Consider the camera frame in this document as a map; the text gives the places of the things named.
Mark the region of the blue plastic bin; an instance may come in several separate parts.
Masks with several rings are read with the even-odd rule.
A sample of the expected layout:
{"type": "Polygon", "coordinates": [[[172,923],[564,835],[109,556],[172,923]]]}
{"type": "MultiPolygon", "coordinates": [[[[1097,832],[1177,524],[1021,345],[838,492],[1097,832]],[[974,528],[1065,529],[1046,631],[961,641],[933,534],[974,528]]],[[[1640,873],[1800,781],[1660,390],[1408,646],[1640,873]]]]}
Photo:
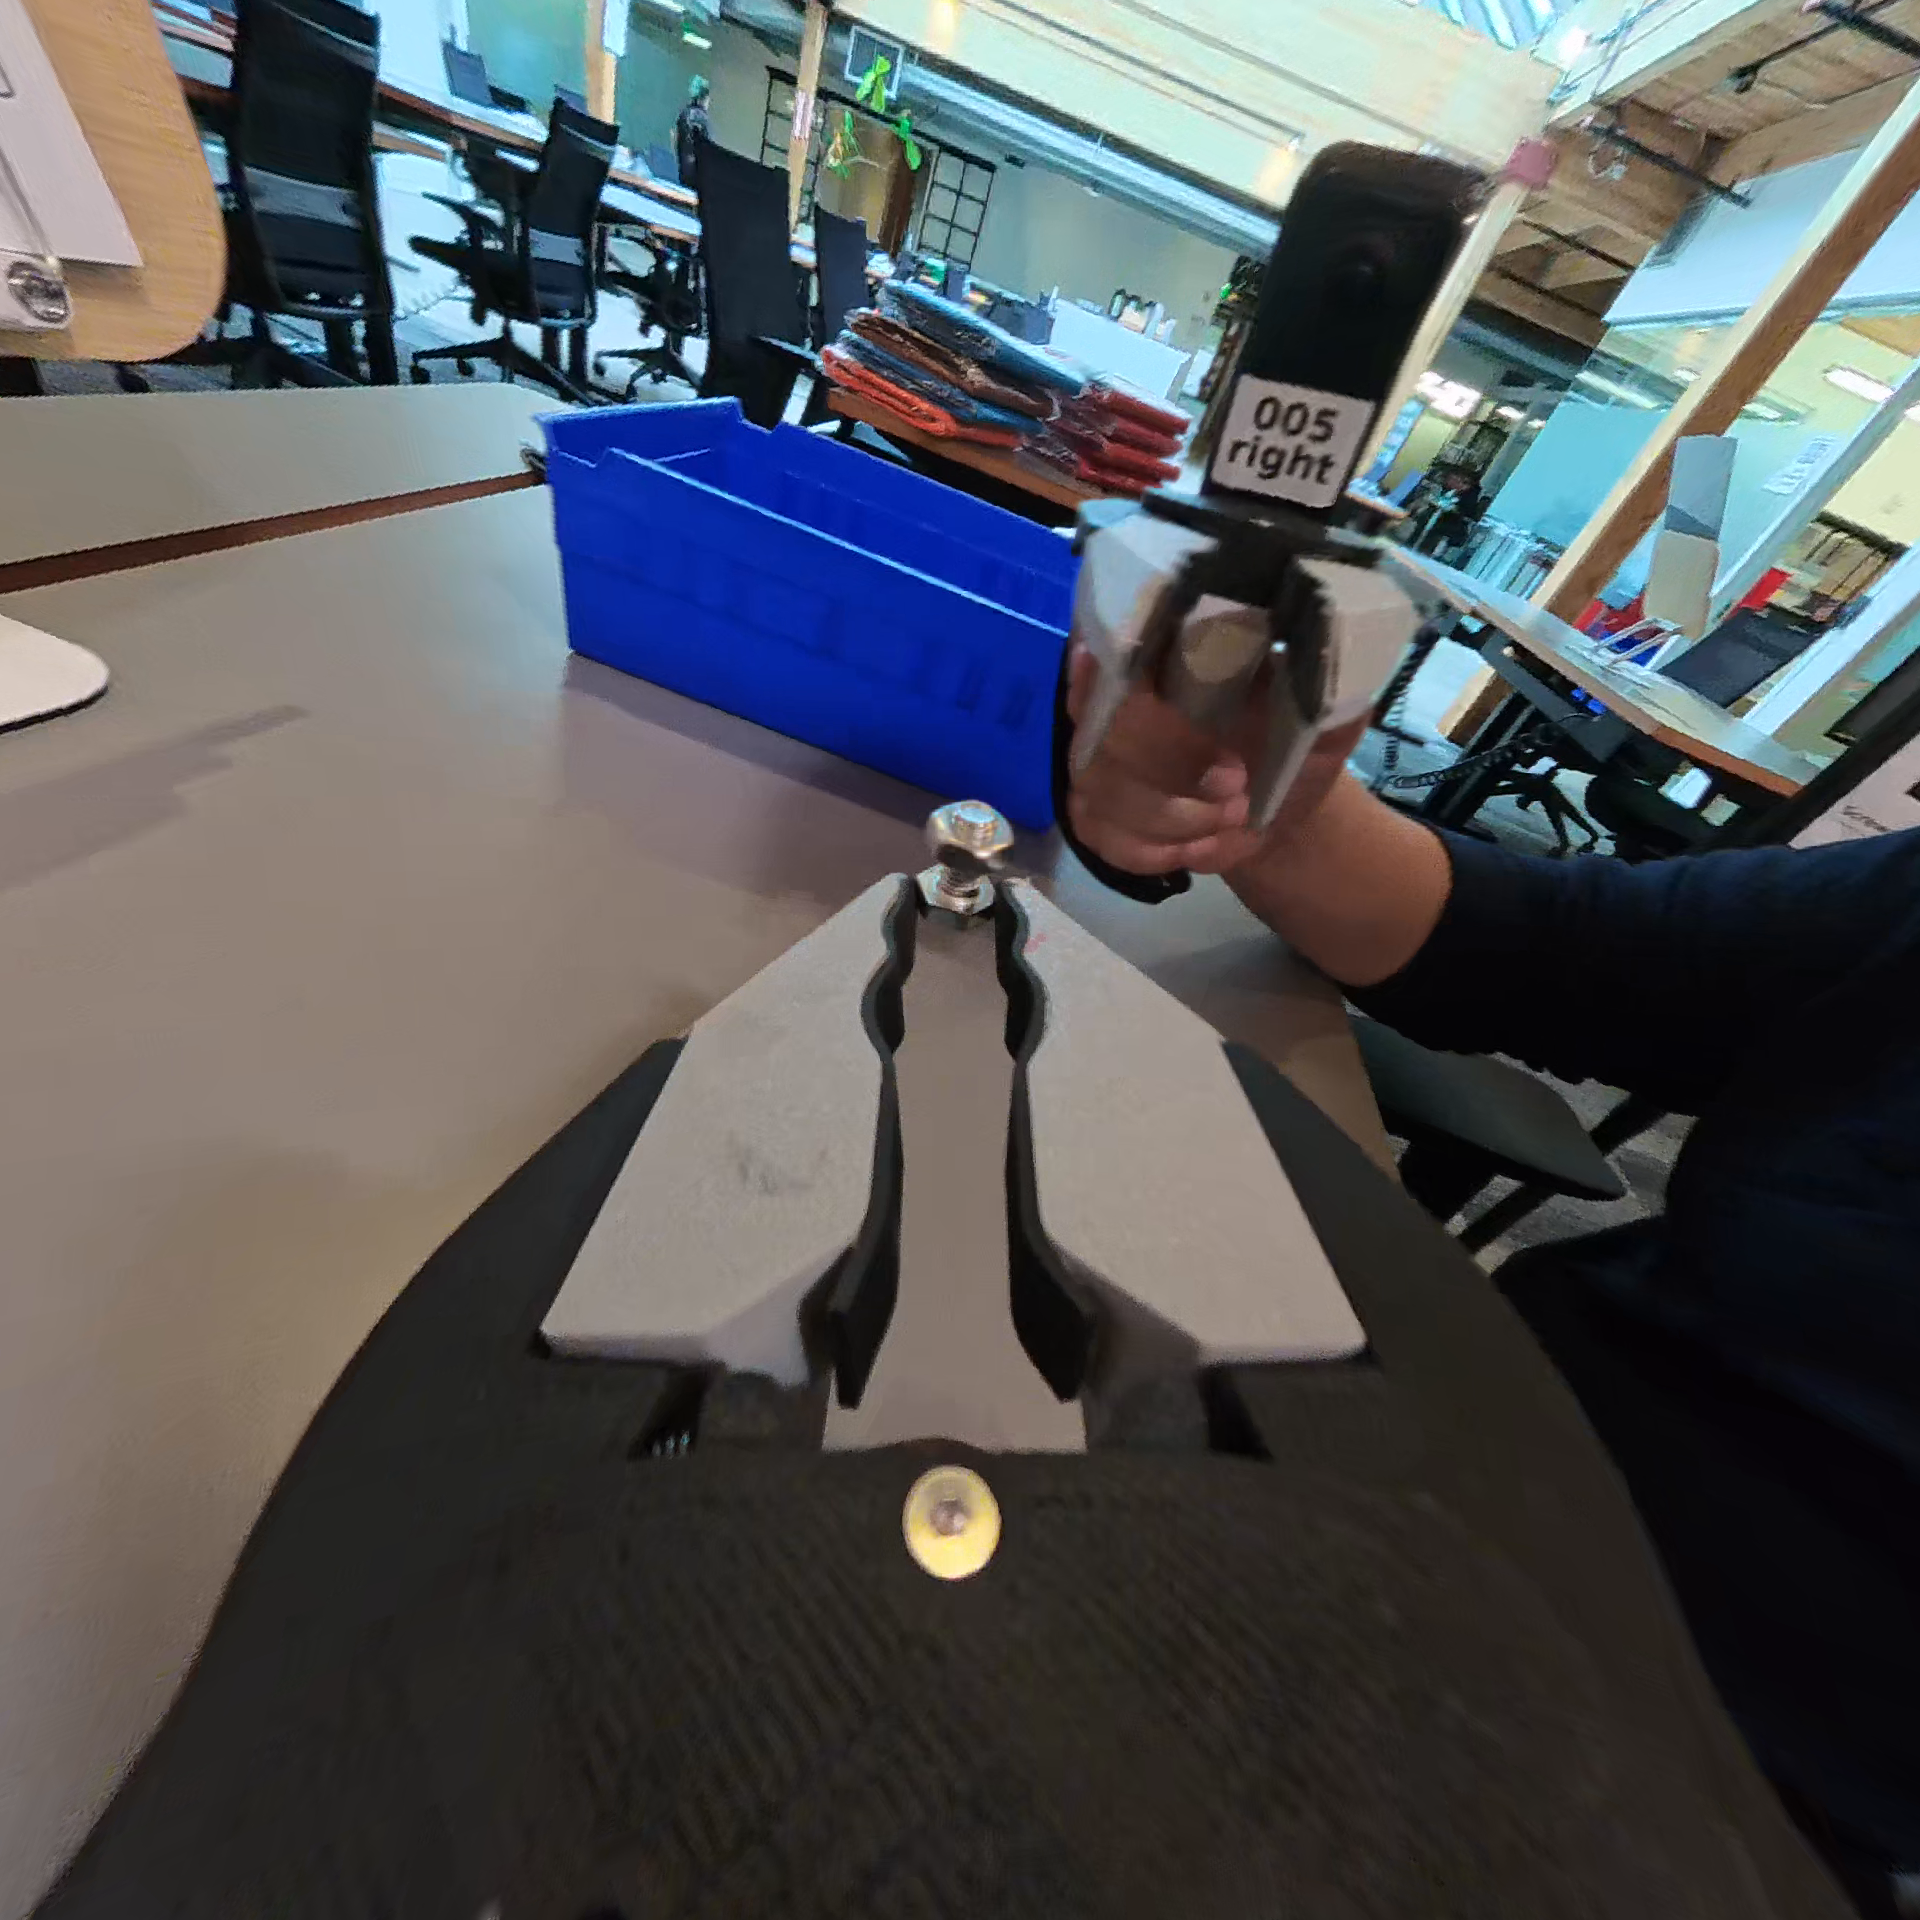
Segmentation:
{"type": "Polygon", "coordinates": [[[571,653],[1054,827],[1063,534],[734,400],[539,430],[571,653]]]}

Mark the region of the white folding stand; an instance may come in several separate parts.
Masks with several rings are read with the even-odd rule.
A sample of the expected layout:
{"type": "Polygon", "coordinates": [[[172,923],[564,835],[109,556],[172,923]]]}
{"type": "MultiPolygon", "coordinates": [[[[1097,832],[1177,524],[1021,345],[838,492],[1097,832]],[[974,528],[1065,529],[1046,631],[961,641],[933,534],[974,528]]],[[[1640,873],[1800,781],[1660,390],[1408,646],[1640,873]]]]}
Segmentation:
{"type": "Polygon", "coordinates": [[[86,646],[12,615],[3,631],[3,732],[32,728],[104,696],[109,667],[86,646]]]}

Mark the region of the hanging green plant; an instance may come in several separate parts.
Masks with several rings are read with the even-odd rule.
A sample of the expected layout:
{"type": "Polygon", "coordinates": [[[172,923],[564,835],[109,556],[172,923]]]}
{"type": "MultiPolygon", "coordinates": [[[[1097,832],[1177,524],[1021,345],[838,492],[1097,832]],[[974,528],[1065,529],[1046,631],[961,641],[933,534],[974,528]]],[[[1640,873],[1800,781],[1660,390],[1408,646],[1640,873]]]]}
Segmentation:
{"type": "Polygon", "coordinates": [[[899,104],[895,83],[901,77],[901,62],[892,54],[877,54],[859,73],[852,104],[835,108],[827,117],[827,140],[823,145],[823,168],[837,179],[851,179],[861,165],[877,165],[859,145],[859,127],[864,121],[885,125],[899,145],[899,157],[915,175],[923,165],[923,150],[915,129],[912,111],[899,104]]]}

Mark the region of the wooden post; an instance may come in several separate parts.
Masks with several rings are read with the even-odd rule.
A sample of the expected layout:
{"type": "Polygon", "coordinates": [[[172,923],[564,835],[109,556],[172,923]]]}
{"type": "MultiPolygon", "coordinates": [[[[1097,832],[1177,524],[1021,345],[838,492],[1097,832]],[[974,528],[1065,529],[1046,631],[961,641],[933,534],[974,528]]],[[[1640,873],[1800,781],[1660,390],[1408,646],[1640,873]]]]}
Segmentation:
{"type": "Polygon", "coordinates": [[[807,193],[808,152],[814,125],[820,108],[820,76],[824,59],[824,44],[832,24],[832,3],[805,3],[799,22],[799,54],[793,83],[793,103],[788,111],[788,132],[784,144],[785,173],[785,229],[793,232],[799,225],[803,201],[807,193]]]}
{"type": "Polygon", "coordinates": [[[1467,572],[1574,623],[1646,584],[1686,453],[1724,455],[1683,559],[1727,607],[1916,408],[1916,59],[1744,135],[1726,190],[1655,246],[1495,492],[1467,572]]]}
{"type": "Polygon", "coordinates": [[[1399,421],[1416,395],[1420,380],[1430,369],[1436,353],[1451,334],[1464,303],[1472,299],[1479,279],[1493,265],[1496,241],[1520,213],[1526,196],[1545,190],[1551,175],[1551,144],[1547,135],[1524,137],[1507,157],[1499,173],[1481,179],[1467,201],[1467,221],[1461,239],[1429,299],[1420,327],[1403,351],[1395,385],[1383,401],[1374,457],[1391,462],[1387,443],[1399,421]]]}

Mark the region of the office desk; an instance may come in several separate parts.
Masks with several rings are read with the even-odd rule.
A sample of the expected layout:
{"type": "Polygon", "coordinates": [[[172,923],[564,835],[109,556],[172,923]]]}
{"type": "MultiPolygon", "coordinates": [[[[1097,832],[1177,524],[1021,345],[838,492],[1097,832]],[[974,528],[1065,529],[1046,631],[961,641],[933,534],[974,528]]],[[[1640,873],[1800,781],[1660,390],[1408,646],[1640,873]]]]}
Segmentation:
{"type": "Polygon", "coordinates": [[[1711,805],[1761,815],[1819,764],[1513,592],[1391,545],[1387,557],[1438,632],[1473,625],[1499,683],[1493,717],[1415,814],[1464,832],[1489,799],[1534,805],[1557,851],[1656,859],[1721,836],[1711,805]]]}

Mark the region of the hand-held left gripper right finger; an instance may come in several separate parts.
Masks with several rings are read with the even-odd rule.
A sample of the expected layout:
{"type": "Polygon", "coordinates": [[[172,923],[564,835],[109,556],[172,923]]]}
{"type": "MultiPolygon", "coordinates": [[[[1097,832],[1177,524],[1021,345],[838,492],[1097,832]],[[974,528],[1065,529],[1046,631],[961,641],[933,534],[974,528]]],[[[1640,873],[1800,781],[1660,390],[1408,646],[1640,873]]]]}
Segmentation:
{"type": "Polygon", "coordinates": [[[996,897],[1011,1307],[1059,1401],[1339,1361],[1356,1307],[1227,1043],[1028,883],[996,897]]]}

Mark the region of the cardboard sheet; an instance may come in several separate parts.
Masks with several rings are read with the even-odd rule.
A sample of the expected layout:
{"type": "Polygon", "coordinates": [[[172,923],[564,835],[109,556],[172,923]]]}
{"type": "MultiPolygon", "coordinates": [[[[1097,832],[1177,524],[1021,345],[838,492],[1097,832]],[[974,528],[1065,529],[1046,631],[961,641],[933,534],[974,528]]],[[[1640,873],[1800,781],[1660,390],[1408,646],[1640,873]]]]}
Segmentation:
{"type": "Polygon", "coordinates": [[[1737,439],[1685,437],[1670,451],[1669,489],[1647,550],[1644,617],[1683,639],[1709,629],[1721,564],[1721,528],[1737,464],[1737,439]]]}

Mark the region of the person's black chair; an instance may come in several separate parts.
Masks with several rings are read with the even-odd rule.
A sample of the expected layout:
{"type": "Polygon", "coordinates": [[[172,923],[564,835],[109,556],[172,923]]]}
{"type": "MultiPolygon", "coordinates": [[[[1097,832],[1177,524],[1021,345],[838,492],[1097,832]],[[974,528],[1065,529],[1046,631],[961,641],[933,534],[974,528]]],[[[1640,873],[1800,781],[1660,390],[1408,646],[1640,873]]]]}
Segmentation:
{"type": "Polygon", "coordinates": [[[1429,1048],[1358,1015],[1353,1037],[1385,1132],[1400,1141],[1399,1182],[1438,1225],[1464,1216],[1479,1252],[1541,1204],[1622,1199],[1627,1185],[1571,1104],[1532,1072],[1429,1048]]]}

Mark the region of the printed instruction sheet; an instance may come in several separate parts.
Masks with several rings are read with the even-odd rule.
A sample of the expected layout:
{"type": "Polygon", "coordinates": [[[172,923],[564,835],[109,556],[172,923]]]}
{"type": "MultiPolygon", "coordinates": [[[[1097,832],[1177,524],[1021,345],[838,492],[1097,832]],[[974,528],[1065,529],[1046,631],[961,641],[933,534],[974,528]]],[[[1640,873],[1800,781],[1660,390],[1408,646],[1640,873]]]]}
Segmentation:
{"type": "Polygon", "coordinates": [[[21,3],[3,5],[3,328],[67,332],[67,268],[142,254],[21,3]]]}

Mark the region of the person's right hand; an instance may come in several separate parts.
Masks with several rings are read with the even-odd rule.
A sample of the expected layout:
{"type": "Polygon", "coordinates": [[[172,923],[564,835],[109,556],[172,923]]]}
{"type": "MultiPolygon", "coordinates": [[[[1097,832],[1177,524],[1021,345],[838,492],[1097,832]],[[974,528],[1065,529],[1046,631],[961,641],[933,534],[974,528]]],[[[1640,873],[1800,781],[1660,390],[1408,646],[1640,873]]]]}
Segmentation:
{"type": "Polygon", "coordinates": [[[1276,821],[1254,827],[1248,748],[1136,688],[1070,775],[1065,827],[1084,865],[1124,878],[1221,878],[1287,949],[1344,990],[1403,972],[1451,893],[1449,848],[1349,767],[1356,717],[1324,733],[1276,821]]]}

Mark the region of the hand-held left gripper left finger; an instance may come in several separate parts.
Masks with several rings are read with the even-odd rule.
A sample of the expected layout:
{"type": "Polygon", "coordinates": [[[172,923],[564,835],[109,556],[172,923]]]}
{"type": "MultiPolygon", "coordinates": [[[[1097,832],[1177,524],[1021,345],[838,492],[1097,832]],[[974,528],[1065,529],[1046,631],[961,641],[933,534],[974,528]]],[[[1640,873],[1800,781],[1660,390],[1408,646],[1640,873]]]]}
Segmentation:
{"type": "Polygon", "coordinates": [[[550,1352],[861,1401],[899,1293],[912,961],[915,884],[883,878],[686,1033],[544,1315],[550,1352]]]}

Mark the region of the stack of folded cloths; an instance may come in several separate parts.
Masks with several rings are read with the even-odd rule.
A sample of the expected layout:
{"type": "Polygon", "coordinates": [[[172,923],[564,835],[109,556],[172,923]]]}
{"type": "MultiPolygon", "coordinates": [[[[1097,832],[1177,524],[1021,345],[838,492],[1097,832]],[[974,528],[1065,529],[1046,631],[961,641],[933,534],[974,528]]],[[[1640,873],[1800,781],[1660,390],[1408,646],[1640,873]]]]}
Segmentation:
{"type": "Polygon", "coordinates": [[[980,447],[1109,496],[1140,496],[1182,472],[1182,412],[915,280],[885,280],[820,360],[837,390],[943,447],[980,447]]]}

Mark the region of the person's right forearm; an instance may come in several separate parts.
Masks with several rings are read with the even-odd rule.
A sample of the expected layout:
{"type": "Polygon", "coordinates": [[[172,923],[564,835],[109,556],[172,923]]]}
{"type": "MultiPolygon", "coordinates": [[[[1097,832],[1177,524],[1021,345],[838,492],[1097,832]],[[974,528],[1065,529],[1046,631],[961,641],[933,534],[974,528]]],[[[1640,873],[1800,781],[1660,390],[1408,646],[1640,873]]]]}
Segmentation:
{"type": "Polygon", "coordinates": [[[1365,1013],[1670,1113],[1750,1100],[1916,1142],[1916,829],[1646,863],[1443,851],[1438,923],[1350,990],[1365,1013]]]}

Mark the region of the wooden display board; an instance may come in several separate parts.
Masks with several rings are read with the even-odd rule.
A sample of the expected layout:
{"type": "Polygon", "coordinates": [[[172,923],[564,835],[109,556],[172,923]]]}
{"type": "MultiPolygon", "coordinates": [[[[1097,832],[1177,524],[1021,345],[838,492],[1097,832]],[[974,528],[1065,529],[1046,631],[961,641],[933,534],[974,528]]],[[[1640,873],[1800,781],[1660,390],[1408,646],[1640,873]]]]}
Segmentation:
{"type": "Polygon", "coordinates": [[[126,216],[136,262],[69,259],[64,328],[4,324],[4,364],[150,364],[188,348],[224,293],[224,214],[150,5],[19,6],[126,216]]]}

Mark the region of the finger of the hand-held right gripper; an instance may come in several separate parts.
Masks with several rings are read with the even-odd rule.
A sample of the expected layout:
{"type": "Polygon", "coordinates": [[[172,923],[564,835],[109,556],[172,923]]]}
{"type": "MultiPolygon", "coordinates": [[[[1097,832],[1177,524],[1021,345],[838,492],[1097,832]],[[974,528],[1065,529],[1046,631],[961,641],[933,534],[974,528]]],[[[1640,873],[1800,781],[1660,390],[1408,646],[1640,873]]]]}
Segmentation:
{"type": "Polygon", "coordinates": [[[1093,663],[1067,748],[1067,769],[1078,777],[1179,636],[1198,596],[1192,569],[1205,564],[1205,534],[1166,516],[1078,516],[1071,548],[1078,572],[1070,639],[1093,663]]]}
{"type": "Polygon", "coordinates": [[[1254,711],[1252,829],[1271,827],[1326,735],[1369,717],[1416,632],[1420,615],[1389,567],[1295,557],[1273,607],[1254,711]]]}

